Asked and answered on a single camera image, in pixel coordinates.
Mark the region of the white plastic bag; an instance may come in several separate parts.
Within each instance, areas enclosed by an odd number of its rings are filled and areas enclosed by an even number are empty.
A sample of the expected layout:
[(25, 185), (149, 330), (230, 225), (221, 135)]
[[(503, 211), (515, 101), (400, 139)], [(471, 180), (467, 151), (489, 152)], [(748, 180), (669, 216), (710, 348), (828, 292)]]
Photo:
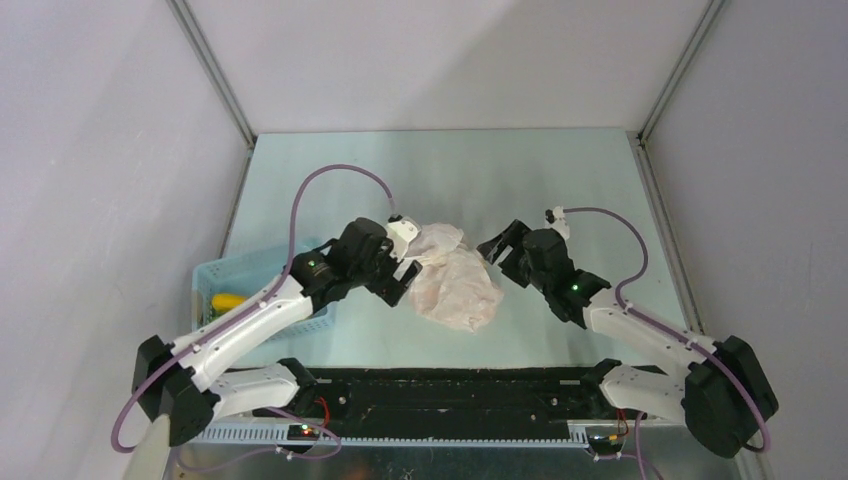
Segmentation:
[(444, 223), (426, 224), (408, 254), (422, 266), (407, 293), (417, 315), (469, 333), (495, 318), (504, 293), (492, 280), (481, 255), (465, 243), (461, 229)]

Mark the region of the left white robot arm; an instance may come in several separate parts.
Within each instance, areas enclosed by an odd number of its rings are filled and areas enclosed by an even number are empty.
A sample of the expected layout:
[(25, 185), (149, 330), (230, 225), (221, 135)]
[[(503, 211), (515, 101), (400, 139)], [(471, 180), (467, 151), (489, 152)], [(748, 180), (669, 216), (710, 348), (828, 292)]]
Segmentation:
[(281, 274), (214, 322), (171, 342), (148, 338), (137, 350), (131, 402), (152, 421), (168, 420), (170, 447), (224, 417), (274, 408), (308, 414), (316, 380), (298, 360), (241, 371), (233, 364), (353, 289), (363, 287), (396, 306), (422, 269), (408, 255), (420, 233), (402, 216), (386, 225), (357, 218), (339, 238), (294, 256)]

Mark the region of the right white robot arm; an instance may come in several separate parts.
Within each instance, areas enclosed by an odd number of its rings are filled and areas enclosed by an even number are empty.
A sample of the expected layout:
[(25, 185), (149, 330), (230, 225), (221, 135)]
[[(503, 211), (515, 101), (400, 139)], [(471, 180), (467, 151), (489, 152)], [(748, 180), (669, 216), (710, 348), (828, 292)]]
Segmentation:
[(539, 291), (558, 320), (625, 342), (657, 367), (652, 373), (614, 359), (600, 362), (581, 380), (585, 411), (606, 418), (631, 410), (681, 424), (723, 458), (753, 451), (751, 439), (779, 403), (751, 345), (651, 318), (609, 281), (575, 267), (566, 240), (562, 220), (535, 230), (515, 220), (476, 249), (509, 280)]

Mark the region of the fake yellow lemon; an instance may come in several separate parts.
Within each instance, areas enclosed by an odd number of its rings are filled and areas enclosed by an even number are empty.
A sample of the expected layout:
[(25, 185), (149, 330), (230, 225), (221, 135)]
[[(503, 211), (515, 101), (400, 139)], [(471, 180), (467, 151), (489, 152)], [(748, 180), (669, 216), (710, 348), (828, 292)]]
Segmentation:
[(241, 295), (232, 293), (217, 293), (210, 299), (210, 312), (213, 316), (221, 316), (234, 310), (246, 300), (247, 298)]

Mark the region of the light blue plastic basket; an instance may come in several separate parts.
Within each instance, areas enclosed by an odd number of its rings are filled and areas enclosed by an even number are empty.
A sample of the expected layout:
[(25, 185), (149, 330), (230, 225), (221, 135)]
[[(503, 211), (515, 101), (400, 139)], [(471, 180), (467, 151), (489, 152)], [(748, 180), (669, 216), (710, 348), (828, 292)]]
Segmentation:
[[(192, 275), (191, 292), (193, 319), (191, 330), (198, 330), (214, 321), (219, 314), (212, 306), (216, 294), (250, 297), (281, 273), (287, 258), (288, 246), (228, 256), (197, 266)], [(286, 329), (277, 332), (265, 344), (329, 329), (336, 323), (336, 307), (328, 306)]]

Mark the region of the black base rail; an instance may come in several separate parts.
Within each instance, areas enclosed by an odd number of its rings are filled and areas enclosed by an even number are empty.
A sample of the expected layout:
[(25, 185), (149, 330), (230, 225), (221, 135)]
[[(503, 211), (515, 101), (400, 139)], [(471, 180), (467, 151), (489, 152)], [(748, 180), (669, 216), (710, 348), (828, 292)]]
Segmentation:
[(570, 422), (613, 420), (587, 367), (313, 368), (284, 411), (346, 439), (568, 440)]

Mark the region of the right aluminium frame post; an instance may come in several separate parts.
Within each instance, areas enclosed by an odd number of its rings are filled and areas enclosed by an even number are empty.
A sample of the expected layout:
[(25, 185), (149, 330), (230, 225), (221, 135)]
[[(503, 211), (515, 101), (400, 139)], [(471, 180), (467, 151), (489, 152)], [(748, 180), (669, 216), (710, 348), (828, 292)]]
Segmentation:
[(649, 143), (665, 111), (672, 103), (676, 92), (728, 4), (728, 0), (709, 0), (706, 3), (638, 131), (637, 139), (641, 147), (645, 148)]

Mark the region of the aluminium frame post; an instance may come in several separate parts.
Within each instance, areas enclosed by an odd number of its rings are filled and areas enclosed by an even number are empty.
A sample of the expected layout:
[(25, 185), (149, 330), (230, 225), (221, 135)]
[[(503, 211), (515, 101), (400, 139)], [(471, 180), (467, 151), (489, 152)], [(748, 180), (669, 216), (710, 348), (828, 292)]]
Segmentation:
[(709, 0), (706, 3), (638, 131), (637, 139), (641, 147), (645, 148), (649, 143), (665, 111), (672, 103), (676, 92), (728, 4), (728, 0)]
[(193, 7), (186, 0), (167, 0), (166, 4), (183, 31), (201, 69), (206, 74), (231, 122), (247, 147), (253, 149), (257, 141), (257, 134), (251, 126), (247, 114), (238, 100), (236, 92), (229, 82)]

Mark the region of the left aluminium frame post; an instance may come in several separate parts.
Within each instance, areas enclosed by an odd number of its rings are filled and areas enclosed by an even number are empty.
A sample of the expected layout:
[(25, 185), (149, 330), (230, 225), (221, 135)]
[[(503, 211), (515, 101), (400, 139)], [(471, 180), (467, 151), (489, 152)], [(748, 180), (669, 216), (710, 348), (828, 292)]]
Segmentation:
[(193, 7), (186, 0), (167, 0), (166, 4), (183, 31), (201, 69), (206, 74), (231, 122), (247, 147), (253, 149), (257, 141), (257, 134), (251, 126), (247, 114), (238, 100), (236, 92), (229, 82)]

